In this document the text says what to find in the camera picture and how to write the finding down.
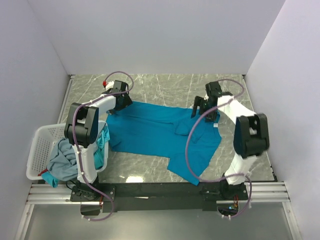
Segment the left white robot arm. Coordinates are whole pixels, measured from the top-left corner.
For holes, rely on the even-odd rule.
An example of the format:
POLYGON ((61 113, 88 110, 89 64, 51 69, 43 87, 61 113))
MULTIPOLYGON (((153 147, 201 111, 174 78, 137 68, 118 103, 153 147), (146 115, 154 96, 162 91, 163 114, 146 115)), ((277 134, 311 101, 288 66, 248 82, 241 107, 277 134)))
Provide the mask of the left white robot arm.
POLYGON ((108 111, 120 111, 133 103, 126 82, 115 80, 104 87, 105 92, 99 97, 86 103, 71 104, 64 128, 64 136, 75 152, 77 180, 86 184, 82 195, 88 201, 94 201, 100 195, 100 188, 93 184, 99 172, 94 163, 94 151, 98 135, 106 123, 99 117, 108 111))

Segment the teal blue t shirt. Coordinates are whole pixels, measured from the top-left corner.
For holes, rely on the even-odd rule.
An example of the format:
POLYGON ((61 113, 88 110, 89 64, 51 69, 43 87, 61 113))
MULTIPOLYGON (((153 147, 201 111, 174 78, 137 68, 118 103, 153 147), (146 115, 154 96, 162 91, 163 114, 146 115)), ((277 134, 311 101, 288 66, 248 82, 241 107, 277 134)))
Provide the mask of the teal blue t shirt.
POLYGON ((196 186, 222 138, 213 123, 202 120, 187 142, 198 120, 191 114, 190 108, 135 101, 107 117, 109 145, 114 152, 168 158, 167 169, 196 186))

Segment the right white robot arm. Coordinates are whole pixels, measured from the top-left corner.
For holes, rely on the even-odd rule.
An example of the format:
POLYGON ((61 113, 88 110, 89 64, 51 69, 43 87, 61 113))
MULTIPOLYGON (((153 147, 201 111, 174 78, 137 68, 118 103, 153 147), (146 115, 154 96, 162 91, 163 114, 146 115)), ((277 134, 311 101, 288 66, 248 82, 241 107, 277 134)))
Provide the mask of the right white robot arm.
POLYGON ((218 119, 218 111, 223 112, 235 125, 233 148, 235 151, 232 162, 219 180, 219 194, 225 200, 233 199, 240 194, 252 164, 270 147, 268 119, 263 113, 255 113, 242 105, 237 97, 244 93, 233 95, 223 91, 219 80, 205 85, 205 97, 194 98, 191 117, 200 114, 199 119, 191 128, 187 142, 190 141, 196 126, 201 120, 214 123, 218 119))

